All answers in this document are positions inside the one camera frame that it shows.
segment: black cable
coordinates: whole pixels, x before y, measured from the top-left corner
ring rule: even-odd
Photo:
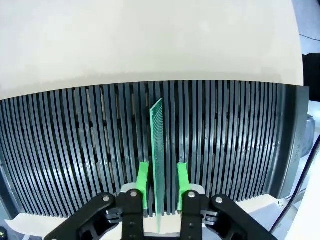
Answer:
[[[292,205],[294,204],[295,202],[295,199],[298,195],[298,193],[300,192],[301,190],[301,187],[302,187],[302,183],[304,182],[304,180],[306,179],[306,176],[309,172],[309,169],[314,161],[314,159],[316,158],[318,152],[320,150],[320,136],[317,138],[312,150],[311,150],[311,153],[309,155],[309,158],[308,160],[306,161],[306,164],[305,164],[305,167],[302,171],[302,174],[301,174],[301,177],[299,179],[299,182],[294,190],[294,193],[292,195],[292,198],[290,199],[288,205],[284,208],[284,210],[281,212],[280,216],[277,218],[277,220],[275,221],[275,223],[273,224],[271,230],[270,230],[270,233],[273,234],[273,232],[275,231],[275,229],[277,228],[277,226],[279,225],[279,223],[282,221],[282,219],[286,216],[286,214],[288,213],[289,209],[292,207]]]
[[[307,39],[311,39],[311,40],[320,42],[320,39],[315,39],[315,38],[312,38],[312,37],[309,37],[309,36],[305,36],[305,35],[302,35],[302,34],[299,34],[299,35],[302,36],[302,37],[305,37]]]

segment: dark gray slotted rack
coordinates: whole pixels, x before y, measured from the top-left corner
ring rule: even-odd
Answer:
[[[309,89],[246,81],[76,87],[0,101],[0,207],[68,217],[101,191],[117,194],[151,162],[149,109],[163,98],[165,210],[175,214],[176,163],[208,197],[287,196]],[[153,189],[148,214],[153,215]]]

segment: white platform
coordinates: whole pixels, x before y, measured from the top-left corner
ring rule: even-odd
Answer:
[[[237,202],[237,204],[247,213],[252,213],[256,210],[276,203],[278,200],[270,195],[262,195],[253,199]],[[6,223],[14,231],[29,235],[45,237],[57,226],[63,223],[66,218],[36,216],[25,213],[20,213],[14,220],[6,220]],[[181,226],[181,215],[165,215],[161,218],[161,234],[179,233]],[[143,227],[145,233],[157,233],[157,224],[155,217],[143,219]],[[122,233],[122,224],[120,223],[115,229],[108,232],[103,240],[120,240]]]

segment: metal screw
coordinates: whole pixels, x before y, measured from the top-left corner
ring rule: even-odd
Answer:
[[[110,200],[110,197],[108,196],[103,197],[103,201],[108,202],[109,200]]]
[[[130,193],[130,195],[131,195],[131,197],[136,197],[138,194],[137,194],[136,191],[132,191],[132,192]]]
[[[196,195],[195,195],[195,193],[193,192],[193,191],[191,191],[191,192],[189,192],[188,193],[188,197],[189,198],[194,198]]]
[[[217,197],[215,199],[215,201],[218,203],[218,204],[222,204],[222,198],[221,197]]]

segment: black bracket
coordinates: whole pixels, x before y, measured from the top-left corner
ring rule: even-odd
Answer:
[[[98,240],[122,222],[123,240],[201,240],[202,224],[223,240],[276,240],[226,195],[208,198],[189,190],[182,199],[179,237],[144,236],[143,194],[131,189],[116,198],[98,194],[44,239]]]

